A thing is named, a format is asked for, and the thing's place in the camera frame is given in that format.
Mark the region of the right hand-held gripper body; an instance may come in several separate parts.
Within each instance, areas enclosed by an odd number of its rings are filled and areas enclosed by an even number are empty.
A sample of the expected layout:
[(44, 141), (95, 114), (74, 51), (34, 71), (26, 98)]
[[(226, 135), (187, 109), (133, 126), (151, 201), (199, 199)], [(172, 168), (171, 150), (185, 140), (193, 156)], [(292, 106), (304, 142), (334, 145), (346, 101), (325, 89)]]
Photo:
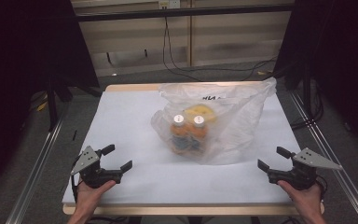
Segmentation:
[(277, 184), (279, 180), (288, 182), (292, 187), (298, 190), (309, 189), (316, 183), (318, 168), (342, 170), (343, 167), (330, 161), (326, 157), (304, 148), (300, 152), (291, 152), (292, 169), (290, 171), (280, 171), (270, 169), (267, 173), (268, 181)]

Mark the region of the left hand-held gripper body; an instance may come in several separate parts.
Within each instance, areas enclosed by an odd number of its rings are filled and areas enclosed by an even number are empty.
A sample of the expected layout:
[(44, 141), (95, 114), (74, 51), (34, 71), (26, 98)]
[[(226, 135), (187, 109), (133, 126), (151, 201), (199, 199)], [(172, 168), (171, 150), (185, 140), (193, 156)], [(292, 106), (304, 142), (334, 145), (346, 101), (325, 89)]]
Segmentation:
[(106, 170), (101, 167), (101, 149), (94, 150), (87, 146), (76, 158), (71, 175), (80, 174), (80, 178), (87, 186), (97, 189), (104, 183), (113, 180), (120, 183), (123, 173), (121, 170)]

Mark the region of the translucent white plastic bag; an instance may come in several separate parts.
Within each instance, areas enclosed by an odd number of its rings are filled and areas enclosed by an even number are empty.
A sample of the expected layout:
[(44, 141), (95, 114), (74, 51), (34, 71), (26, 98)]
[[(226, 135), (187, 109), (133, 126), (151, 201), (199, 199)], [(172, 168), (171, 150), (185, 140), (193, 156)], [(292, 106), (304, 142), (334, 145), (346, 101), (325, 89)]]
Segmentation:
[[(158, 93), (167, 104), (153, 115), (151, 125), (160, 139), (178, 155), (200, 164), (239, 163), (255, 139), (264, 104), (276, 93), (276, 84), (273, 77), (239, 85), (163, 84)], [(192, 121), (185, 119), (190, 147), (178, 153), (172, 145), (172, 118), (177, 114), (184, 115), (184, 110), (192, 105), (209, 106), (216, 114), (216, 121), (206, 122), (208, 133), (203, 151), (199, 152), (191, 148), (189, 127)]]

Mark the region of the person's left hand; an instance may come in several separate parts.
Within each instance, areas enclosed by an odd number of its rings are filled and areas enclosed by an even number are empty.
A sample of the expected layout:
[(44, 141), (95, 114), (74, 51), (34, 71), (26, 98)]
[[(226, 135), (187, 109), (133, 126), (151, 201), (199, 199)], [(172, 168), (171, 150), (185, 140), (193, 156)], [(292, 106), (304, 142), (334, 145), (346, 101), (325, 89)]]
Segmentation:
[(93, 189), (81, 181), (77, 186), (75, 215), (78, 217), (90, 217), (99, 205), (102, 196), (115, 184), (116, 182), (111, 180), (104, 183), (97, 189)]

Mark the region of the person's right hand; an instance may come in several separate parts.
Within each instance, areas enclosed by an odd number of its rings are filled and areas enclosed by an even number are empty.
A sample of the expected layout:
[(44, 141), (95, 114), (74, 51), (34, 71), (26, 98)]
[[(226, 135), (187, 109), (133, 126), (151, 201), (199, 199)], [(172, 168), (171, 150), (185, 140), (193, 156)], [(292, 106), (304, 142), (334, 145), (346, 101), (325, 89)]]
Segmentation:
[(288, 194), (302, 217), (316, 217), (322, 213), (321, 189), (317, 184), (303, 190), (295, 189), (283, 180), (280, 180), (278, 185)]

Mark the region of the white table cover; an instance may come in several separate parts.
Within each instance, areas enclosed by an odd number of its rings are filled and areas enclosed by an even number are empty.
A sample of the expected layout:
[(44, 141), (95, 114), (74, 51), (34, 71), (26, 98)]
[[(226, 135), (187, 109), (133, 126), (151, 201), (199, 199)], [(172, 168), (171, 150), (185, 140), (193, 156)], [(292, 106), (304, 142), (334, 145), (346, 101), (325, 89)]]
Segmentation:
[(286, 203), (287, 194), (269, 183), (257, 163), (288, 170), (292, 163), (277, 147), (298, 151), (299, 145), (276, 96), (264, 103), (255, 140), (241, 162), (201, 165), (171, 152), (151, 126), (152, 116), (166, 105), (156, 91), (107, 91), (84, 140), (94, 149), (115, 145), (101, 166), (117, 169), (128, 161), (132, 168), (120, 184), (108, 190), (109, 205)]

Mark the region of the orange drink bottle white cap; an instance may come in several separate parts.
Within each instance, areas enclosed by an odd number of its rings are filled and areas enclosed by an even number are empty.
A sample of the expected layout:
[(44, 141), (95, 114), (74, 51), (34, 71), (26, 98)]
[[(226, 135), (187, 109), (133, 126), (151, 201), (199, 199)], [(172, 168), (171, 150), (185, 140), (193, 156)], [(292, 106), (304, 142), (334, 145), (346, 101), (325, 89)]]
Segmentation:
[(170, 131), (172, 134), (172, 145), (175, 151), (182, 153), (190, 147), (186, 121), (183, 115), (177, 114), (172, 118)]
[(208, 127), (203, 116), (197, 115), (192, 119), (189, 127), (189, 133), (191, 137), (191, 148), (202, 152), (204, 140), (208, 133)]

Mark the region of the black stand leg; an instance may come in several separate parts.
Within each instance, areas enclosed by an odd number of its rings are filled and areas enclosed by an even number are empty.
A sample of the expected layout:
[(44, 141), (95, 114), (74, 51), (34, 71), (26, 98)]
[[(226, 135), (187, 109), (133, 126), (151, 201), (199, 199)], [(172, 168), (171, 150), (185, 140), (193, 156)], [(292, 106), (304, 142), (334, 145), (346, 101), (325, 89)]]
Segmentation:
[(49, 76), (46, 84), (48, 96), (49, 131), (52, 132), (58, 122), (58, 113), (55, 100), (54, 78)]
[(302, 93), (294, 95), (295, 102), (299, 105), (300, 119), (291, 123), (293, 130), (310, 127), (316, 124), (324, 114), (324, 104), (319, 93), (318, 85), (312, 83), (310, 66), (304, 65), (304, 72), (299, 82)]

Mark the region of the yellow snack packet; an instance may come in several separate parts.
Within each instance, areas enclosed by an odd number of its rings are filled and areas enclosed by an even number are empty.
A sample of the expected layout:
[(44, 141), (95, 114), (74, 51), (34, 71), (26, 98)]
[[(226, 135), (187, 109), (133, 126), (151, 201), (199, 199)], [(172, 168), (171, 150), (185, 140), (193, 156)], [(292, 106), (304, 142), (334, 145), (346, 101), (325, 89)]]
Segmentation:
[(216, 121), (216, 114), (207, 105), (192, 105), (184, 110), (184, 117), (198, 124)]

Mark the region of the black curtain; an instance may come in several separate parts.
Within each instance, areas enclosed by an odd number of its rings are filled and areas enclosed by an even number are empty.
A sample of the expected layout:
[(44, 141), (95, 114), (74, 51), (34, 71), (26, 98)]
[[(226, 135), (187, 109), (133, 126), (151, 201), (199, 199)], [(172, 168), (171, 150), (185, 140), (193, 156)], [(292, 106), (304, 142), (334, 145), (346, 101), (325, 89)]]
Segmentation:
[(295, 0), (274, 74), (314, 77), (358, 134), (358, 0)]
[(0, 0), (0, 174), (34, 94), (98, 85), (71, 0)]

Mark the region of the black horizontal bar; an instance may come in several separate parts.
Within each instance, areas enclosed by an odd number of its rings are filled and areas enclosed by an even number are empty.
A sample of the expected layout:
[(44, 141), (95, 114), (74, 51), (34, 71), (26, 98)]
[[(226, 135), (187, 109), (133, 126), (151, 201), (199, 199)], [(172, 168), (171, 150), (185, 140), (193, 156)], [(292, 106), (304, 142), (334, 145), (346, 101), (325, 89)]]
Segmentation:
[(274, 5), (254, 5), (237, 7), (192, 7), (175, 9), (156, 9), (126, 12), (104, 12), (104, 13), (84, 13), (76, 14), (76, 20), (84, 21), (118, 21), (118, 20), (137, 20), (137, 19), (155, 19), (169, 17), (186, 16), (209, 16), (224, 14), (242, 14), (242, 13), (270, 13), (292, 11), (295, 4), (274, 4)]

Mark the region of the metal floor rail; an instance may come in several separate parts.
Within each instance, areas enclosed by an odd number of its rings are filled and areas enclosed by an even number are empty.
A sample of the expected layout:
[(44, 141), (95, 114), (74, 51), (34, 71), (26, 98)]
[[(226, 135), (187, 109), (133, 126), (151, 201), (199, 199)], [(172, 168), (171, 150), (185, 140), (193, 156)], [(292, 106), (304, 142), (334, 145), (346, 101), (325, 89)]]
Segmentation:
[(41, 147), (36, 162), (34, 163), (31, 173), (28, 175), (25, 186), (20, 196), (12, 208), (6, 224), (21, 224), (26, 214), (28, 206), (34, 196), (35, 188), (41, 178), (43, 170), (48, 161), (49, 155), (55, 145), (56, 139), (61, 131), (62, 123), (68, 113), (70, 103), (64, 103), (62, 112), (58, 116), (58, 120), (53, 128), (48, 132), (44, 145)]
[[(294, 91), (290, 93), (290, 96), (301, 118), (303, 120), (310, 119), (310, 115), (306, 112), (305, 109), (305, 103), (300, 98), (299, 94)], [(327, 159), (336, 162), (338, 165), (340, 165), (341, 162), (339, 161), (336, 153), (331, 148), (326, 138), (324, 137), (317, 123), (315, 121), (311, 121), (307, 125), (307, 128), (310, 131), (310, 134), (312, 135), (316, 144), (318, 145), (318, 148), (321, 150), (322, 154)], [(337, 179), (337, 182), (342, 187), (343, 191), (346, 193), (354, 210), (358, 214), (358, 188), (354, 185), (354, 183), (352, 182), (351, 178), (349, 177), (345, 169), (342, 169), (341, 171), (334, 171), (334, 175)]]

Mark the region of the white wall socket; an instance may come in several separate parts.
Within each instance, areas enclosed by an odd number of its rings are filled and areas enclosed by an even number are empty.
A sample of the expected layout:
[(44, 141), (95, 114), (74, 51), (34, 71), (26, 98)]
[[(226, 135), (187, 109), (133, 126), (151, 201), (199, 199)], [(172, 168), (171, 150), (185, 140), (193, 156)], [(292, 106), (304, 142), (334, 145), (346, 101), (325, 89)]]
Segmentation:
[(158, 0), (158, 7), (160, 9), (175, 9), (181, 7), (180, 0)]

